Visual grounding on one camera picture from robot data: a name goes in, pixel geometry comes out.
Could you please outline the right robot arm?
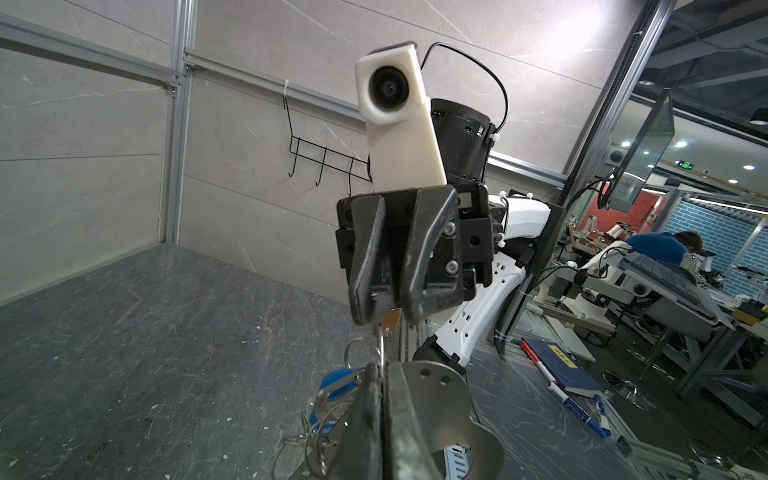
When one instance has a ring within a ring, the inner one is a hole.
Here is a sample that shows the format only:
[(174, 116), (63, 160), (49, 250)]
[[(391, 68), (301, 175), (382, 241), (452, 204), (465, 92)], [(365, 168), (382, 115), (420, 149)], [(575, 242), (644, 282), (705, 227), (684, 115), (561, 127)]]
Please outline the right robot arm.
[(559, 208), (488, 192), (498, 131), (488, 116), (447, 99), (432, 102), (431, 116), (446, 184), (342, 199), (336, 241), (353, 321), (393, 310), (414, 322), (444, 314), (415, 356), (464, 373), (482, 331), (541, 265)]

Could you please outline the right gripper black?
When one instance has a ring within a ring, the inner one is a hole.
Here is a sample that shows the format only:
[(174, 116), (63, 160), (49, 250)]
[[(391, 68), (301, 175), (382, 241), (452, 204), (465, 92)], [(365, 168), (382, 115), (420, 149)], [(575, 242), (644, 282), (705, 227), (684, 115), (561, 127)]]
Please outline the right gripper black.
[(491, 282), (496, 208), (478, 183), (360, 194), (337, 204), (336, 240), (358, 326), (396, 307), (418, 323)]

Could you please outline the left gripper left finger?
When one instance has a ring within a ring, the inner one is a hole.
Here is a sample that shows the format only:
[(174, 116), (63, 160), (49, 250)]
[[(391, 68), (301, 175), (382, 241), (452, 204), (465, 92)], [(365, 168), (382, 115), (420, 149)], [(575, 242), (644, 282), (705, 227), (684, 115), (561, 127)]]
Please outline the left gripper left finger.
[(382, 479), (382, 392), (379, 367), (368, 364), (346, 414), (348, 426), (330, 462), (328, 479)]

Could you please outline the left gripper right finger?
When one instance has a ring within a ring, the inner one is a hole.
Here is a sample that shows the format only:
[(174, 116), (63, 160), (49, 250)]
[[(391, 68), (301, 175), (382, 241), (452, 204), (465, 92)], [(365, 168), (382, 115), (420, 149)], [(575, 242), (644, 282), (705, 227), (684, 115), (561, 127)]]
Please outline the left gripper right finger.
[(381, 478), (441, 479), (432, 452), (424, 438), (407, 368), (421, 378), (423, 369), (434, 369), (434, 361), (390, 362), (381, 368)]

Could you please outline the blue key tag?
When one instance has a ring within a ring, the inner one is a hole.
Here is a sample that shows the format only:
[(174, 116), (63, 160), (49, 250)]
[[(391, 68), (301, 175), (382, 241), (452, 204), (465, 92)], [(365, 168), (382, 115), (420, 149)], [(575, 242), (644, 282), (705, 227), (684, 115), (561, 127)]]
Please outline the blue key tag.
[(360, 371), (356, 369), (339, 369), (327, 374), (311, 401), (310, 424), (315, 425), (333, 407), (352, 401), (360, 384), (359, 376)]

